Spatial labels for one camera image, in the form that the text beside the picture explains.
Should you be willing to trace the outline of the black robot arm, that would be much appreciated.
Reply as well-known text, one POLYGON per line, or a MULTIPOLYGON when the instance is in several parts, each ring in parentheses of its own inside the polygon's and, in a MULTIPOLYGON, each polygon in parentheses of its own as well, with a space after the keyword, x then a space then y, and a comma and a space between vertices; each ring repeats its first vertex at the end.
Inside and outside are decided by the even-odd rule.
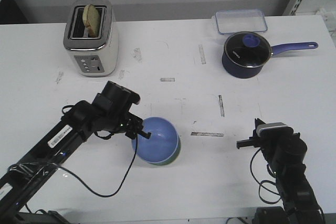
POLYGON ((106 131, 106 140, 119 133, 132 140, 139 135, 150 138, 151 134, 143 131, 143 120, 129 111, 139 102, 137 93, 108 81, 92 103, 66 106, 60 122, 1 178, 2 187, 11 187, 1 198, 1 223, 67 223, 56 211, 35 214, 21 209, 91 135, 106 131))
POLYGON ((308 148, 300 133, 281 122, 255 119, 253 135, 236 146, 253 146, 262 152, 283 203, 282 207, 270 202, 269 207, 257 208, 253 223, 325 223, 322 208, 304 174, 303 159, 308 148))

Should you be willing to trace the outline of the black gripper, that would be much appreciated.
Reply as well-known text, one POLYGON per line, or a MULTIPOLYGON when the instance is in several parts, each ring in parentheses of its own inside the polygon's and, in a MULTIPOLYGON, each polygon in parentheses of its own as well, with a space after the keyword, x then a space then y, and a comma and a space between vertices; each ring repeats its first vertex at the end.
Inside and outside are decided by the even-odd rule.
POLYGON ((124 116, 118 119, 117 124, 110 130, 110 133, 124 133, 125 136, 132 140, 139 138, 140 136, 145 139, 151 137, 151 132, 143 131, 143 120, 130 112, 127 112, 124 116))
POLYGON ((264 148, 265 138, 257 131, 259 125, 265 124, 265 122, 259 118, 254 119, 255 129, 253 130, 253 135, 246 140, 241 140, 236 142, 236 147, 238 149, 243 147, 254 147, 254 148, 264 148))

